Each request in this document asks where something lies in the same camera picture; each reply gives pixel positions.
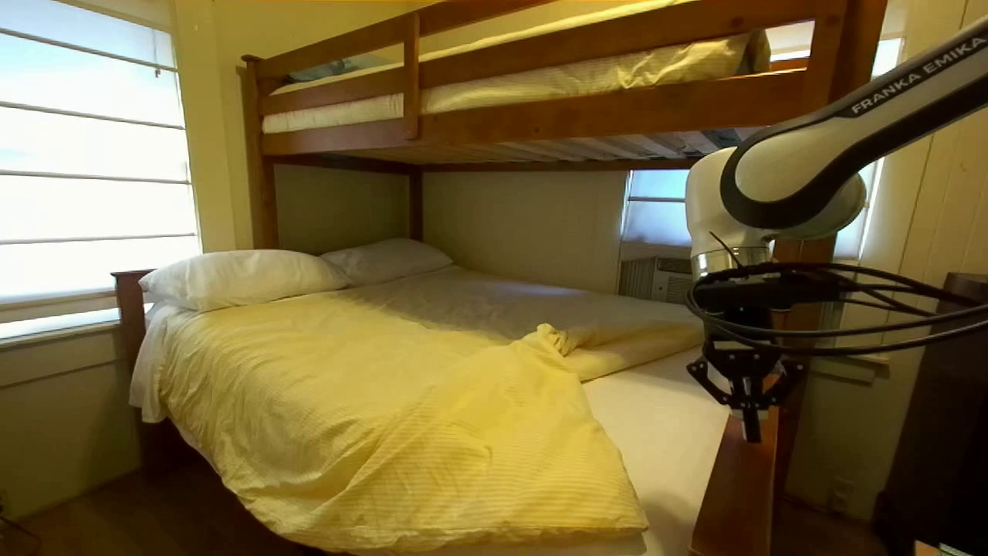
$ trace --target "bed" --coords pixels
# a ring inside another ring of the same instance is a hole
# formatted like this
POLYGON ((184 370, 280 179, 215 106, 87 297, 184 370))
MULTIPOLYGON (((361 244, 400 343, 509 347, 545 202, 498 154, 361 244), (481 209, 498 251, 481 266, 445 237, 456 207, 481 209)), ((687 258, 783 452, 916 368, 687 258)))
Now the bed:
POLYGON ((142 284, 117 274, 146 433, 176 423, 271 531, 330 553, 770 549, 772 419, 762 445, 722 448, 730 412, 687 372, 702 323, 682 305, 480 274, 408 237, 337 251, 347 278, 320 266, 293 251, 237 251, 142 284), (154 308, 142 336, 132 318, 146 293, 154 308), (474 472, 464 455, 495 461, 481 487, 456 476, 474 472), (711 486, 737 455, 762 479, 746 476, 735 505, 732 487, 711 486), (413 515, 389 504, 416 491, 426 496, 413 515), (707 514, 730 514, 741 535, 705 531, 707 514))

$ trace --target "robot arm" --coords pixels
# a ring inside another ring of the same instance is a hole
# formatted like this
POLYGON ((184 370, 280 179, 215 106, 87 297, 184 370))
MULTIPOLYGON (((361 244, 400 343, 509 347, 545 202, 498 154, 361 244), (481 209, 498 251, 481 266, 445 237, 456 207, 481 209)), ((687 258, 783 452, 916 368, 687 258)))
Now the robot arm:
MULTIPOLYGON (((797 301, 838 301, 853 291, 865 291, 854 278, 847 278, 848 272, 871 272, 775 266, 770 261, 772 237, 835 237, 865 204, 863 167, 984 103, 988 19, 822 110, 770 125, 737 148, 713 152, 693 167, 687 186, 699 278, 693 308, 707 323, 707 343, 705 358, 689 363, 689 370, 713 397, 741 409, 749 442, 759 439, 757 412, 782 401, 794 381, 804 377, 807 363, 801 354, 829 354, 829 350, 792 350, 775 332, 772 312, 797 301), (707 377, 707 360, 732 383, 730 391, 707 377)), ((935 288, 908 278, 893 274, 893 280, 895 288, 888 291, 912 288, 943 297, 935 288)), ((804 340, 822 336, 840 332, 804 330, 804 340)))
POLYGON ((762 261, 777 235, 838 235, 865 204, 863 167, 984 103, 988 19, 816 114, 707 154, 687 187, 696 272, 762 261))

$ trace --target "mattress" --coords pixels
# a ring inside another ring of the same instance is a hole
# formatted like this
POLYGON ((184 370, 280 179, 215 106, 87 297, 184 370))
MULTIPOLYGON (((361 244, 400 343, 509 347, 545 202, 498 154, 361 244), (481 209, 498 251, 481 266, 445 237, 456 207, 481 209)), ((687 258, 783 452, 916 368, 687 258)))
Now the mattress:
MULTIPOLYGON (((340 293, 347 301, 364 301, 381 312, 400 314, 410 326, 426 326, 435 332, 453 332, 452 347, 477 350, 481 343, 507 343, 531 323, 554 321, 554 326, 576 336, 591 336, 591 326, 624 326, 637 330, 642 321, 693 321, 682 305, 639 301, 624 297, 598 297, 567 288, 505 280, 490 274, 452 270, 434 270, 410 278, 353 288, 340 293)), ((148 340, 136 368, 136 388, 146 388, 146 403, 159 397, 154 388, 169 388, 168 343, 181 336, 196 314, 173 308, 159 308, 153 314, 148 340)), ((619 360, 616 353, 605 353, 611 363, 597 381, 585 381, 585 397, 593 419, 616 442, 633 495, 650 519, 650 529, 637 538, 620 540, 581 540, 581 543, 498 543, 498 546, 447 546, 440 553, 447 556, 554 556, 554 553, 650 553, 650 556, 681 556, 689 553, 689 538, 699 521, 705 487, 716 461, 716 448, 725 425, 725 409, 711 401, 711 395, 696 386, 687 372, 687 363, 699 354, 696 350, 673 347, 667 358, 650 358, 642 350, 619 360)), ((196 425, 176 423, 193 445, 196 425)))
MULTIPOLYGON (((453 49, 426 51, 430 58, 461 54, 509 40, 525 40, 549 32, 581 28, 593 22, 608 22, 657 5, 673 5, 682 0, 639 0, 639 3, 620 3, 611 8, 598 8, 591 16, 570 16, 559 19, 554 25, 533 25, 513 35, 481 38, 453 49)), ((770 44, 762 35, 741 35, 725 40, 705 40, 689 46, 664 46, 664 49, 646 49, 646 51, 627 51, 627 54, 608 54, 608 58, 591 58, 591 62, 570 62, 559 68, 537 68, 521 75, 505 75, 505 78, 485 78, 469 84, 447 84, 435 90, 423 90, 419 110, 423 114, 445 114, 445 110, 465 110, 465 107, 490 107, 490 106, 521 106, 521 103, 554 103, 554 100, 576 100, 576 94, 603 94, 619 90, 642 90, 642 86, 662 86, 662 84, 682 84, 682 81, 713 81, 725 75, 741 75, 755 68, 765 68, 770 62, 770 44)), ((312 84, 293 84, 274 90, 293 92, 310 90, 333 81, 353 81, 376 70, 389 70, 400 66, 373 66, 353 75, 337 75, 312 84)), ((262 132, 297 132, 297 128, 317 128, 317 125, 347 125, 347 123, 370 123, 370 121, 396 121, 406 114, 406 94, 376 94, 361 103, 344 103, 344 106, 324 106, 324 107, 301 107, 301 110, 280 110, 262 118, 262 132)))

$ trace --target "pillow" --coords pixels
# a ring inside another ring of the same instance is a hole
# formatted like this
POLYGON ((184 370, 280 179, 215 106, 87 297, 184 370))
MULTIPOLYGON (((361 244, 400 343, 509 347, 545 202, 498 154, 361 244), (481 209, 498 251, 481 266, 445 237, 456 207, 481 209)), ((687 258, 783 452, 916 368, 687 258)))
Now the pillow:
POLYGON ((153 301, 193 312, 347 288, 324 258, 297 251, 224 251, 178 258, 142 278, 153 301))
POLYGON ((348 284, 392 280, 401 274, 452 266, 453 258, 430 244, 410 237, 389 237, 376 244, 328 251, 320 254, 333 270, 340 270, 348 284))

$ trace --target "wooden bed frame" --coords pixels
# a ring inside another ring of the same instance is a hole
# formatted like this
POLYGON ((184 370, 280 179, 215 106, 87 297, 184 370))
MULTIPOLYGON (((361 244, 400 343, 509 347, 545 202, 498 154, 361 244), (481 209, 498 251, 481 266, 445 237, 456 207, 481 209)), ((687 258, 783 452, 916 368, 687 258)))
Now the wooden bed frame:
MULTIPOLYGON (((373 174, 406 174, 410 196, 410 235, 423 235, 423 174, 440 171, 603 171, 603 167, 689 167, 696 154, 667 157, 656 148, 646 157, 608 160, 531 160, 505 164, 477 157, 477 148, 498 152, 499 141, 567 141, 616 135, 662 135, 699 128, 765 125, 807 114, 848 92, 871 78, 871 62, 887 13, 887 0, 696 0, 657 13, 642 13, 581 32, 561 32, 509 46, 480 49, 453 58, 419 62, 419 38, 529 8, 548 0, 447 0, 344 38, 330 38, 271 58, 243 58, 243 128, 251 164, 253 244, 278 244, 274 164, 324 164, 373 174), (469 107, 423 114, 423 90, 490 75, 566 66, 593 54, 713 40, 759 28, 816 22, 813 51, 804 62, 772 66, 759 75, 669 84, 656 90, 585 94, 561 103, 469 107), (396 70, 344 81, 333 86, 271 94, 293 70, 340 62, 359 51, 401 46, 406 66, 396 70), (262 132, 262 118, 293 107, 337 106, 384 92, 406 94, 406 118, 381 123, 348 123, 307 132, 262 132)), ((777 258, 829 258, 832 244, 782 244, 777 258)), ((142 272, 117 274, 125 354, 132 363, 146 332, 142 272)), ((770 556, 772 505, 783 486, 794 445, 801 391, 794 403, 770 412, 762 442, 741 439, 732 417, 722 435, 716 469, 707 486, 702 521, 696 529, 699 556, 770 556)), ((169 425, 142 425, 146 469, 173 462, 181 445, 169 425)))
POLYGON ((419 62, 419 40, 549 0, 445 0, 381 25, 310 44, 271 58, 243 54, 243 132, 251 164, 253 244, 278 244, 274 164, 328 164, 406 174, 410 182, 410 235, 419 235, 419 186, 435 171, 603 171, 689 167, 699 154, 662 141, 669 132, 749 128, 777 123, 848 92, 871 78, 887 0, 693 0, 591 28, 499 44, 419 62), (762 28, 813 22, 813 49, 801 62, 721 81, 667 84, 581 100, 423 114, 423 90, 498 75, 567 66, 762 28), (401 68, 271 94, 293 70, 400 46, 401 68), (266 114, 344 106, 385 92, 406 94, 406 118, 330 128, 262 132, 266 114), (633 152, 605 148, 593 160, 505 160, 505 141, 567 145, 570 139, 639 139, 633 152))

